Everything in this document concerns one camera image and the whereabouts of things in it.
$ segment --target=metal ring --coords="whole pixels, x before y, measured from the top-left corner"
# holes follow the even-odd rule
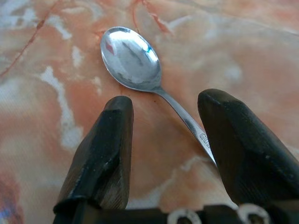
[[[262,223],[261,224],[269,224],[270,223],[270,216],[265,209],[255,204],[242,204],[239,206],[237,210],[237,214],[240,220],[244,224],[253,224],[251,216],[256,215],[258,216]]]
[[[202,224],[199,216],[189,209],[179,209],[170,213],[167,217],[167,224],[177,224],[180,218],[188,218],[192,224]]]

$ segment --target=marble surface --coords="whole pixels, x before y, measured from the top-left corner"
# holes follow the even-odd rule
[[[167,103],[110,77],[99,43],[112,26],[154,46],[163,87],[199,123],[197,95],[222,89],[299,158],[298,1],[0,0],[1,223],[52,222],[78,144],[117,95],[135,110],[128,208],[233,205]]]

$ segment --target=spoon bowl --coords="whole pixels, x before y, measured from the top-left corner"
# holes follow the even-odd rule
[[[102,58],[109,73],[122,85],[163,97],[177,112],[196,140],[216,165],[205,131],[190,114],[161,87],[161,64],[151,45],[126,27],[107,30],[100,43]]]
[[[161,65],[151,45],[125,27],[113,27],[103,35],[101,53],[110,74],[122,85],[152,91],[161,84]]]

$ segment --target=table surface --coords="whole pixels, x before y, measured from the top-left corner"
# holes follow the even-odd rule
[[[163,87],[200,124],[198,94],[227,91],[299,158],[297,1],[1,0],[1,223],[53,220],[77,146],[117,95],[129,96],[135,111],[128,208],[233,205],[171,107],[108,74],[99,43],[112,26],[153,45]]]

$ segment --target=silver spoon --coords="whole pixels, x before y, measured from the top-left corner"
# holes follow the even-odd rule
[[[161,65],[151,45],[126,27],[107,30],[100,43],[103,61],[109,73],[122,85],[163,97],[177,112],[213,163],[206,133],[190,114],[161,87]]]

